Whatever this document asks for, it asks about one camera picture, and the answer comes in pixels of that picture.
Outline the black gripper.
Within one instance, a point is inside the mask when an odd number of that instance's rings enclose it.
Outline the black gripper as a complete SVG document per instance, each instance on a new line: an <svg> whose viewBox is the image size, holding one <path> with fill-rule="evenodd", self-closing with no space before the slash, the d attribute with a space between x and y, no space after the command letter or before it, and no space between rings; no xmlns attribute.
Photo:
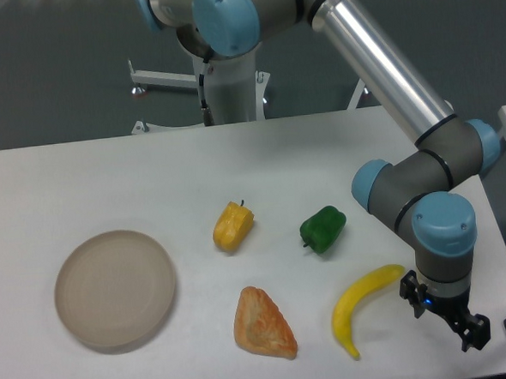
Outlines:
<svg viewBox="0 0 506 379"><path fill-rule="evenodd" d="M439 282L428 278L418 281L416 272L409 270L401 278L400 297L413 307L413 316L419 318L428 310L442 317L451 330L461 338L461 350L482 350L491 339L490 319L470 314L471 276L455 282Z"/></svg>

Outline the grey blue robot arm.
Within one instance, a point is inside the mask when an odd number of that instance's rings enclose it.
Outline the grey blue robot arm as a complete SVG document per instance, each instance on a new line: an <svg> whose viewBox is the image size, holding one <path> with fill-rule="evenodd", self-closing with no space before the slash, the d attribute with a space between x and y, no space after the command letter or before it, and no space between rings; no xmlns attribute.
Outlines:
<svg viewBox="0 0 506 379"><path fill-rule="evenodd" d="M460 120L359 0L135 1L150 29L174 28L194 59L207 126L257 119L255 70L244 60L264 40L301 21L325 34L416 147L398 165L364 164L352 180L354 199L414 250L401 297L417 316L442 317L463 348L485 346L490 322L468 309L475 212L454 188L498 159L490 125Z"/></svg>

